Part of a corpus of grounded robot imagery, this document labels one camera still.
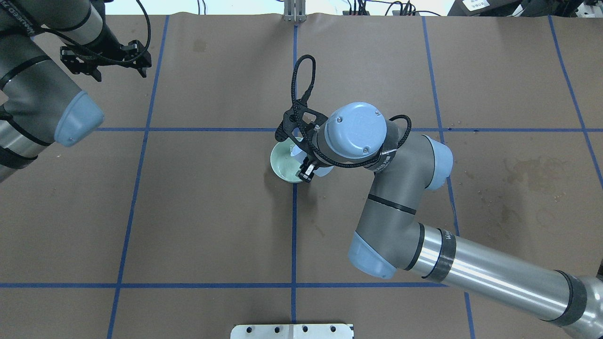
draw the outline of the blue grid line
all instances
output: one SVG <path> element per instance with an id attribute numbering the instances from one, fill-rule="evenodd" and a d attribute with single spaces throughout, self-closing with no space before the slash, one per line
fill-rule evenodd
<path id="1" fill-rule="evenodd" d="M 431 59 L 431 50 L 429 48 L 429 34 L 427 32 L 427 22 L 425 20 L 425 17 L 421 17 L 421 19 L 423 21 L 423 35 L 425 36 L 425 50 L 427 52 L 429 77 L 431 78 L 431 91 L 433 92 L 433 95 L 434 95 L 435 116 L 438 120 L 438 128 L 440 130 L 439 131 L 440 132 L 440 141 L 442 142 L 442 144 L 445 144 L 446 140 L 444 139 L 444 128 L 442 127 L 442 118 L 440 115 L 440 103 L 438 102 L 438 92 L 435 87 L 434 66 L 433 66 L 432 59 Z M 454 216 L 455 232 L 456 232 L 456 235 L 460 235 L 459 228 L 458 228 L 458 218 L 456 215 L 456 204 L 454 201 L 454 193 L 452 192 L 452 182 L 450 180 L 450 177 L 446 178 L 446 182 L 448 184 L 448 196 L 450 198 L 450 205 L 452 207 L 452 213 Z M 467 309 L 467 321 L 469 324 L 469 335 L 470 335 L 471 339 L 475 339 L 475 330 L 473 328 L 473 313 L 471 312 L 471 303 L 469 300 L 469 295 L 467 293 L 465 293 L 465 307 Z"/>
<path id="2" fill-rule="evenodd" d="M 567 88 L 569 89 L 569 93 L 572 96 L 573 106 L 576 108 L 576 114 L 578 115 L 578 120 L 580 120 L 580 126 L 582 127 L 582 132 L 584 133 L 584 139 L 586 140 L 586 145 L 589 148 L 590 157 L 593 159 L 593 165 L 595 166 L 595 171 L 597 172 L 597 176 L 599 177 L 599 184 L 601 188 L 603 188 L 603 176 L 601 176 L 601 169 L 599 167 L 599 162 L 597 161 L 597 157 L 595 156 L 595 151 L 593 150 L 593 145 L 590 143 L 589 134 L 586 130 L 586 125 L 584 123 L 584 119 L 582 118 L 582 113 L 580 112 L 580 107 L 578 106 L 578 100 L 576 100 L 576 95 L 573 92 L 572 82 L 569 80 L 569 75 L 567 74 L 567 70 L 565 68 L 565 63 L 563 62 L 563 56 L 561 55 L 561 49 L 559 48 L 559 41 L 557 40 L 557 34 L 555 32 L 555 25 L 553 24 L 553 17 L 549 15 L 549 25 L 551 26 L 551 34 L 553 35 L 553 41 L 555 42 L 555 49 L 557 50 L 557 57 L 559 58 L 559 64 L 561 65 L 561 70 L 563 71 L 563 76 L 565 77 Z"/>
<path id="3" fill-rule="evenodd" d="M 115 283 L 0 282 L 0 288 L 116 288 Z"/>
<path id="4" fill-rule="evenodd" d="M 253 127 L 151 127 L 150 131 L 192 131 L 192 132 L 274 132 L 276 128 Z"/>
<path id="5" fill-rule="evenodd" d="M 136 132 L 145 131 L 145 127 L 100 127 L 98 132 Z M 439 132 L 438 127 L 413 127 L 417 132 Z M 576 132 L 603 132 L 603 128 L 493 128 L 493 127 L 448 127 L 443 132 L 554 132 L 554 133 L 576 133 Z M 271 127 L 151 127 L 151 132 L 164 131 L 192 131 L 192 132 L 274 132 L 276 128 Z"/>
<path id="6" fill-rule="evenodd" d="M 155 71 L 155 80 L 153 82 L 153 91 L 151 93 L 151 102 L 149 104 L 149 112 L 147 115 L 147 123 L 145 125 L 145 135 L 142 139 L 142 147 L 140 149 L 140 160 L 138 161 L 138 170 L 136 172 L 136 181 L 134 183 L 134 192 L 132 193 L 132 202 L 130 204 L 130 215 L 128 216 L 128 226 L 125 230 L 124 236 L 124 247 L 121 253 L 121 260 L 119 262 L 119 271 L 117 277 L 117 287 L 115 288 L 115 296 L 113 297 L 113 308 L 111 310 L 111 318 L 109 320 L 109 329 L 107 330 L 107 339 L 113 337 L 113 326 L 115 325 L 115 316 L 117 313 L 117 306 L 119 302 L 120 285 L 124 277 L 124 266 L 125 259 L 128 253 L 128 244 L 130 243 L 130 232 L 132 230 L 132 222 L 134 220 L 134 209 L 136 207 L 136 199 L 138 197 L 138 188 L 140 186 L 140 177 L 142 174 L 142 165 L 145 160 L 145 153 L 147 151 L 147 141 L 149 136 L 149 130 L 151 128 L 151 119 L 153 118 L 153 106 L 155 104 L 155 95 L 157 93 L 157 82 L 159 81 L 159 72 L 161 70 L 161 61 L 163 59 L 163 49 L 165 47 L 165 37 L 168 33 L 169 15 L 165 16 L 165 22 L 163 24 L 163 36 L 161 38 L 161 47 L 159 49 L 159 57 L 157 58 L 157 70 Z"/>
<path id="7" fill-rule="evenodd" d="M 78 283 L 78 282 L 6 282 L 0 288 L 117 288 L 130 289 L 240 289 L 240 288 L 438 288 L 435 282 L 256 282 L 256 283 Z"/>
<path id="8" fill-rule="evenodd" d="M 99 127 L 97 132 L 143 132 L 144 127 Z"/>
<path id="9" fill-rule="evenodd" d="M 293 67 L 297 61 L 297 29 L 293 26 Z M 293 184 L 291 211 L 291 323 L 297 322 L 297 184 Z"/>
<path id="10" fill-rule="evenodd" d="M 434 288 L 447 287 L 435 282 L 308 282 L 297 288 Z"/>
<path id="11" fill-rule="evenodd" d="M 465 308 L 467 309 L 467 318 L 469 319 L 469 334 L 472 339 L 475 339 L 475 328 L 473 326 L 473 312 L 471 312 L 471 300 L 469 293 L 465 292 Z"/>

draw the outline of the wire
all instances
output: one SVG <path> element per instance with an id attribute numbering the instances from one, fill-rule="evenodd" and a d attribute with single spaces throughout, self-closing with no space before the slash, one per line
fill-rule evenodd
<path id="1" fill-rule="evenodd" d="M 390 121 L 395 121 L 395 120 L 398 120 L 398 119 L 404 119 L 404 120 L 406 120 L 406 131 L 404 132 L 404 135 L 402 136 L 402 138 L 398 142 L 398 148 L 400 148 L 406 142 L 406 139 L 408 139 L 408 136 L 411 134 L 412 121 L 411 121 L 411 118 L 408 117 L 408 115 L 404 115 L 404 114 L 392 116 L 390 118 Z"/>
<path id="2" fill-rule="evenodd" d="M 417 7 L 415 7 L 415 5 L 411 4 L 410 1 L 408 1 L 406 3 L 406 5 L 404 6 L 404 9 L 400 11 L 400 14 L 398 15 L 407 15 L 407 13 L 411 12 L 411 11 L 416 11 Z"/>
<path id="3" fill-rule="evenodd" d="M 64 35 L 61 32 L 55 31 L 55 30 L 50 30 L 48 28 L 44 28 L 42 27 L 42 31 L 46 32 L 46 33 L 51 33 L 54 34 L 56 36 L 58 36 L 59 38 L 69 42 L 71 45 L 76 46 L 77 48 L 82 49 L 84 52 L 90 54 L 90 55 L 78 55 L 79 57 L 86 59 L 86 60 L 95 60 L 98 59 L 100 61 L 104 61 L 110 65 L 118 65 L 118 66 L 130 66 L 132 63 L 134 63 L 136 60 L 140 59 L 149 49 L 149 45 L 151 45 L 151 21 L 149 20 L 149 15 L 147 14 L 147 11 L 145 10 L 145 7 L 142 5 L 142 3 L 140 3 L 140 0 L 136 0 L 136 2 L 138 3 L 138 5 L 140 6 L 140 9 L 142 10 L 142 13 L 145 16 L 145 20 L 147 21 L 147 44 L 145 45 L 145 48 L 135 57 L 133 57 L 130 60 L 115 60 L 115 59 L 110 59 L 107 57 L 102 56 L 101 54 L 98 54 L 94 51 L 92 51 L 90 48 L 83 46 L 82 44 L 78 43 L 77 41 L 75 41 L 74 39 L 71 39 L 70 37 Z"/>
<path id="4" fill-rule="evenodd" d="M 441 16 L 438 13 L 432 12 L 432 11 L 412 11 L 412 12 L 407 13 L 406 15 L 413 15 L 414 13 L 431 13 L 431 14 L 435 14 L 437 16 Z"/>
<path id="5" fill-rule="evenodd" d="M 395 4 L 400 4 L 400 12 L 402 12 L 402 6 L 404 6 L 404 4 L 401 3 L 400 1 L 394 1 L 394 2 L 390 3 L 390 6 L 387 8 L 387 11 L 385 11 L 386 16 L 390 12 L 391 7 Z"/>

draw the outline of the gray robotic arm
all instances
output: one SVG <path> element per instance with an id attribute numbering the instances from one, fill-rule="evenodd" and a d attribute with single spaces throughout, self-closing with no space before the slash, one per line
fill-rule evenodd
<path id="1" fill-rule="evenodd" d="M 294 81 L 304 59 L 314 62 L 301 57 Z M 276 132 L 277 140 L 295 126 L 304 132 L 296 144 L 308 155 L 298 176 L 311 179 L 316 168 L 344 164 L 375 172 L 349 250 L 355 267 L 383 279 L 401 268 L 528 312 L 573 338 L 603 338 L 603 282 L 596 277 L 547 270 L 415 221 L 423 191 L 441 187 L 452 170 L 445 145 L 404 132 L 367 103 L 344 106 L 328 119 L 315 112 L 307 124 L 301 121 L 309 110 L 306 94 L 293 101 Z"/>
<path id="2" fill-rule="evenodd" d="M 122 65 L 145 77 L 151 66 L 148 42 L 143 48 L 137 40 L 117 41 L 102 1 L 0 0 L 0 90 L 8 96 L 0 106 L 0 182 L 54 141 L 74 145 L 104 120 L 90 96 L 30 39 L 44 31 L 67 43 L 61 60 L 75 74 L 100 81 L 98 66 Z"/>

